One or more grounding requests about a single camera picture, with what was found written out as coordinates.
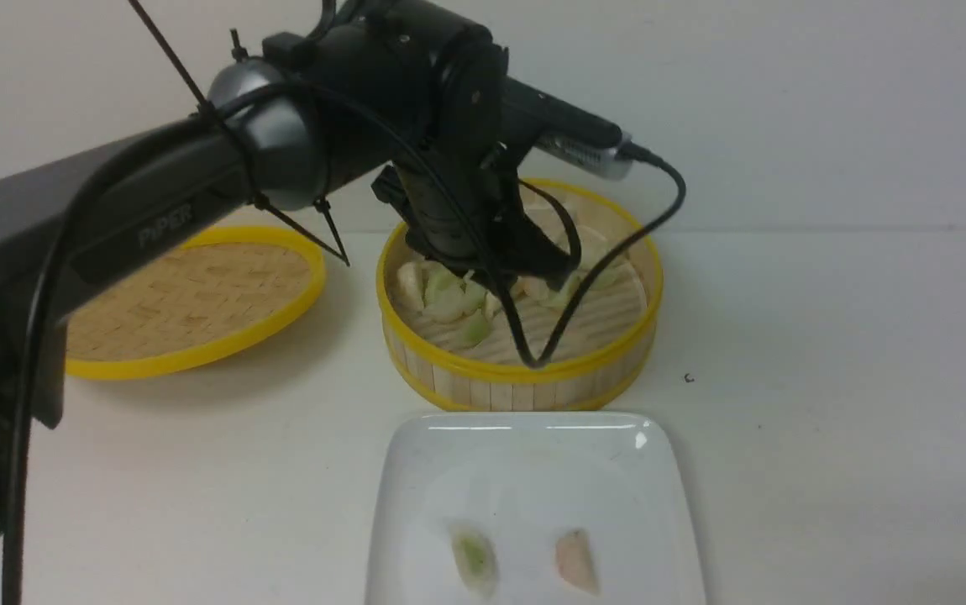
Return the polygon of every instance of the yellow rim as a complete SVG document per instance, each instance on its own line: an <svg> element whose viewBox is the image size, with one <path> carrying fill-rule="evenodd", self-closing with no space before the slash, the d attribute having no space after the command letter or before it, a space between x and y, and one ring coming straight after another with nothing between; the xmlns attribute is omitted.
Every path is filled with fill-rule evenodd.
<svg viewBox="0 0 966 605"><path fill-rule="evenodd" d="M426 384L419 381L416 376L412 375L412 372L402 364L400 360L397 359L397 355L394 354L394 349L392 349L390 340L386 340L386 351L390 352L390 360L394 361L394 367L397 368L398 374L402 375L405 382L412 387L413 391L417 392L422 398L427 399L427 401L433 403L433 405L445 411L487 411L483 408L473 408L471 406L460 405L460 403L453 402L453 399L446 398L442 395L437 394L432 388L428 388ZM640 363L633 368L632 372L629 372L628 376L622 378L621 382L617 383L616 387L611 388L610 391L606 391L599 395L598 397L593 397L591 399L586 399L583 402L578 402L574 406L568 406L566 408L554 408L549 410L532 410L532 411L587 411L587 410L597 410L602 409L607 403L617 399L618 395L625 392L626 388L629 388L630 384L640 376L640 371L643 371L643 367L648 363L649 355L645 355Z"/></svg>
<svg viewBox="0 0 966 605"><path fill-rule="evenodd" d="M621 218L625 218L635 229L639 229L641 226L625 209L622 209L616 203L610 202L609 199L595 192L548 179L528 179L528 182L536 185L536 187L553 187L564 189L567 192L573 192L576 195L606 206L617 215L620 215ZM659 261L659 250L655 249L655 243L651 238L644 238L645 244L647 244L652 253L652 260L654 260L652 263L652 271L655 272L655 281L659 284L659 288L655 292L651 292L651 297L648 300L648 309L641 315L640 320L630 327L630 329L626 330L625 334L621 334L617 340L588 355L575 357L572 360L557 361L557 363L539 369L539 371L522 366L507 366L486 363L485 361L466 360L464 357L459 357L436 347L436 345L430 344L430 342L419 337L417 333L412 332L412 329L402 321L397 311L394 310L394 306L391 305L390 294L386 291L386 276L384 276L383 268L386 267L386 258L390 256L392 246L405 237L406 229L407 226L404 223L401 223L397 229L394 229L394 233L391 234L390 238L386 241L386 246L382 249L382 256L379 257L379 267L375 274L375 288L378 291L379 307L382 309L383 317L390 323L392 330L394 330L398 338L405 342L406 347L413 349L414 352L417 352L423 359L430 361L430 363L449 369L449 371L455 372L455 374L467 376L468 378L524 384L567 380L569 378L575 378L575 376L583 375L588 371L594 371L599 367L611 363L611 361L620 359L622 355L628 352L639 341L640 336L651 327L656 313L659 312L661 299L663 299L663 265ZM442 403L436 402L436 405L446 407ZM449 402L449 405L455 406L455 403Z"/></svg>
<svg viewBox="0 0 966 605"><path fill-rule="evenodd" d="M311 283L303 292L265 320L247 329L219 338L205 345L175 351L165 355L145 357L142 360L127 361L88 361L66 360L65 371L70 375L93 380L131 380L150 378L184 371L211 361L221 360L233 353L244 351L280 332L285 326L299 318L318 299L318 294L326 284L326 265L323 252L317 245L300 237L288 229L264 226L218 227L208 229L181 245L181 248L198 248L215 244L268 244L279 245L298 253L311 266Z"/></svg>

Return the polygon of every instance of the white plate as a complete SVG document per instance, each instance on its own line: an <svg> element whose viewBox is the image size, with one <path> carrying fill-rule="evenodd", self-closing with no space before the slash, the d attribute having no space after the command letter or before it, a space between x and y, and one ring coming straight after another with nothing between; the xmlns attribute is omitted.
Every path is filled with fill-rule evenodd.
<svg viewBox="0 0 966 605"><path fill-rule="evenodd" d="M367 605L486 602L457 574L449 526L494 544L494 604L703 605L666 434L627 413L444 413L397 430L371 534ZM583 528L601 585L561 581L554 544Z"/></svg>

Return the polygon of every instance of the bamboo steamer lid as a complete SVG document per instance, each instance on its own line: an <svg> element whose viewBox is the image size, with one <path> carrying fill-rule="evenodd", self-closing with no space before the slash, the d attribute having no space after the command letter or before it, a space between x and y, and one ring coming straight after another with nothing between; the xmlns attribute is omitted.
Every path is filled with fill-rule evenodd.
<svg viewBox="0 0 966 605"><path fill-rule="evenodd" d="M632 215L593 192L563 183L533 181L574 215L580 238L609 250L640 225ZM529 217L548 234L561 233L556 213L537 194L522 188ZM637 242L611 265L621 278L612 287L588 292L555 351L540 371L522 366L505 314L490 336L470 349L456 347L463 318L452 324L414 313L399 299L397 269L417 253L405 244L405 227L387 241L376 288L392 363L411 387L448 410L533 411L596 409L632 384L648 359L663 271L650 238ZM559 313L522 297L517 311L530 348L538 353Z"/></svg>
<svg viewBox="0 0 966 605"><path fill-rule="evenodd" d="M76 311L66 369L122 380L222 359L305 313L325 279L322 252L294 231L204 231Z"/></svg>

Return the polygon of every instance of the dumpling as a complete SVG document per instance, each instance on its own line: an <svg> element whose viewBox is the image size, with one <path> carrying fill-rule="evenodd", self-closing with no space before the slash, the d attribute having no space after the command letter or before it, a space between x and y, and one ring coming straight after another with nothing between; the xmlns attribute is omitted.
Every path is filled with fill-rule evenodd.
<svg viewBox="0 0 966 605"><path fill-rule="evenodd" d="M453 559L460 581L472 592L490 598L498 586L498 566L491 541L472 528L453 528Z"/></svg>
<svg viewBox="0 0 966 605"><path fill-rule="evenodd" d="M595 563L591 560L591 547L587 544L584 529L574 529L557 540L554 560L561 579L598 597L599 581L595 576Z"/></svg>

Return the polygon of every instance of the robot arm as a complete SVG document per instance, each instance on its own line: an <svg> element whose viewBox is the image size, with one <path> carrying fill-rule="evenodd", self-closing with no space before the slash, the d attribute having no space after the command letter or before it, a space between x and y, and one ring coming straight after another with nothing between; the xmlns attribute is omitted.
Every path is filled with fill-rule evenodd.
<svg viewBox="0 0 966 605"><path fill-rule="evenodd" d="M621 128L507 77L507 50L490 31L426 0L349 0L336 15L324 0L307 37L272 35L263 55L236 46L233 58L203 106L219 119L194 115L0 181L0 525L4 477L11 486L25 475L23 447L13 447L25 433L18 393L34 394L27 422L53 428L63 413L69 315L257 194L279 212L305 208L390 162L372 189L409 225L407 243L499 296L517 276L559 287L579 264L567 214L570 253L522 209L517 168L532 148L609 179L633 160L678 179L678 202L613 254L684 195L680 176ZM30 390L29 310L45 294L48 254L60 271ZM22 513L8 508L10 518ZM10 544L19 542L7 540L7 559ZM18 600L18 586L10 590Z"/></svg>

